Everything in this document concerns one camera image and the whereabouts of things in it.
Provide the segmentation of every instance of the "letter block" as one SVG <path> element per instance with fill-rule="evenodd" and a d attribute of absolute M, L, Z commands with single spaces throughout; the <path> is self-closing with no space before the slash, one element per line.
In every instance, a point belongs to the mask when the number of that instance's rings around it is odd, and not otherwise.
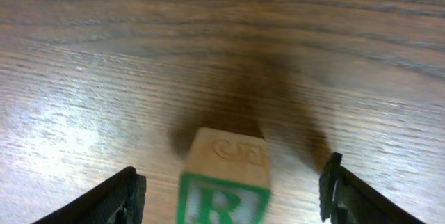
<path fill-rule="evenodd" d="M 177 224 L 262 223 L 270 163 L 262 138 L 201 128 L 181 175 Z"/>

